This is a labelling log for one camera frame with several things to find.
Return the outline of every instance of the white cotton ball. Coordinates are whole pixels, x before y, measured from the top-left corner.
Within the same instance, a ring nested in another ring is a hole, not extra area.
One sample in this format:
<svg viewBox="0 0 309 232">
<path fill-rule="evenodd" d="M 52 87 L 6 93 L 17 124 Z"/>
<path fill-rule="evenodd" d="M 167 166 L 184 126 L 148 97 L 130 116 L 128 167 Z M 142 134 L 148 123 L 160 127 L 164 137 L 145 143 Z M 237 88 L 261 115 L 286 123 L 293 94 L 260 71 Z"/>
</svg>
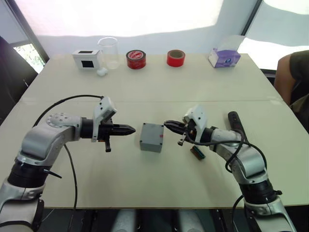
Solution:
<svg viewBox="0 0 309 232">
<path fill-rule="evenodd" d="M 108 70 L 106 68 L 101 68 L 97 70 L 97 74 L 99 76 L 105 76 L 108 73 Z"/>
</svg>

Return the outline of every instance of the person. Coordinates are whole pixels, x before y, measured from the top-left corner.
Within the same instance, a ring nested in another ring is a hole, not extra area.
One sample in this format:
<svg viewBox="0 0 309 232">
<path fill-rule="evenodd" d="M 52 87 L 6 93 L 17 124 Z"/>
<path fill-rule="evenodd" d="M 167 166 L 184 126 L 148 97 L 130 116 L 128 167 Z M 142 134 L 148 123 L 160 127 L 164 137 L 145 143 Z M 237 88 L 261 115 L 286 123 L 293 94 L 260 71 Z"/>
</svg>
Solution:
<svg viewBox="0 0 309 232">
<path fill-rule="evenodd" d="M 309 50 L 278 61 L 274 87 L 309 133 Z"/>
</svg>

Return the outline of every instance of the gray box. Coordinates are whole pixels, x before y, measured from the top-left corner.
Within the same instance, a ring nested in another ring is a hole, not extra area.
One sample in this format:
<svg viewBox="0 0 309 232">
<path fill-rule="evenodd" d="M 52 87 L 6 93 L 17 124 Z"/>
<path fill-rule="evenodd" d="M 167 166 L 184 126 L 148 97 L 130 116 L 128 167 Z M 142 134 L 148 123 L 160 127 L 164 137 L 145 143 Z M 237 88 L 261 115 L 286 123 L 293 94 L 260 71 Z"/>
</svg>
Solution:
<svg viewBox="0 0 309 232">
<path fill-rule="evenodd" d="M 144 123 L 140 134 L 140 149 L 143 151 L 161 152 L 164 126 Z"/>
</svg>

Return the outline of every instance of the person's arm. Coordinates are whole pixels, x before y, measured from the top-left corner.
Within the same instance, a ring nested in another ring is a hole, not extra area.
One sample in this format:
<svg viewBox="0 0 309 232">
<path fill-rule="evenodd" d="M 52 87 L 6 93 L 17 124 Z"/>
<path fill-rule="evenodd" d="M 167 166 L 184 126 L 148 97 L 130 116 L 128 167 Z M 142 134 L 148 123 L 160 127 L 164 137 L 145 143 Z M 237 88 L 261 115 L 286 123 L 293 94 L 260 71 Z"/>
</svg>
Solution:
<svg viewBox="0 0 309 232">
<path fill-rule="evenodd" d="M 287 55 L 278 61 L 274 85 L 275 89 L 288 105 L 291 103 L 291 94 L 296 82 L 290 71 L 290 57 L 291 55 Z"/>
</svg>

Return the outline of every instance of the white table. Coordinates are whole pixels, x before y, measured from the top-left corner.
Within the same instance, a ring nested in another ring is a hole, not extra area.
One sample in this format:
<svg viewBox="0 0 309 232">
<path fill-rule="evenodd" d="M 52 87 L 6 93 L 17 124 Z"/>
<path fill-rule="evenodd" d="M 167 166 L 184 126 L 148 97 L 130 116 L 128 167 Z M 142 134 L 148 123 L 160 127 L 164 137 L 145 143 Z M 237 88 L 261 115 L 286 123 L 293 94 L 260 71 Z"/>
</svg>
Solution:
<svg viewBox="0 0 309 232">
<path fill-rule="evenodd" d="M 118 113 L 113 117 L 114 123 L 135 127 L 135 134 L 112 138 L 111 153 L 104 152 L 104 144 L 86 139 L 68 143 L 77 172 L 77 207 L 231 207 L 241 192 L 225 170 L 225 161 L 208 148 L 201 147 L 206 158 L 199 161 L 189 151 L 192 145 L 178 146 L 180 135 L 165 128 L 160 154 L 139 149 L 143 122 L 162 124 L 168 119 L 180 120 L 197 103 L 205 107 L 209 127 L 228 129 L 227 113 L 237 111 L 249 141 L 264 152 L 270 181 L 274 189 L 283 191 L 283 203 L 309 203 L 309 136 L 282 101 L 116 101 Z M 94 104 L 66 102 L 51 113 L 91 118 Z M 9 174 L 24 135 L 49 105 L 50 102 L 20 101 L 0 127 L 1 179 Z M 63 178 L 47 178 L 42 196 L 45 206 L 72 207 L 74 183 L 64 149 L 52 171 Z"/>
<path fill-rule="evenodd" d="M 282 101 L 247 54 L 230 68 L 214 69 L 207 55 L 187 54 L 182 67 L 166 64 L 166 55 L 147 56 L 147 65 L 132 70 L 125 64 L 105 77 L 81 71 L 71 55 L 49 60 L 22 100 L 58 101 L 76 94 L 108 95 L 121 102 Z M 95 101 L 85 98 L 80 101 Z"/>
</svg>

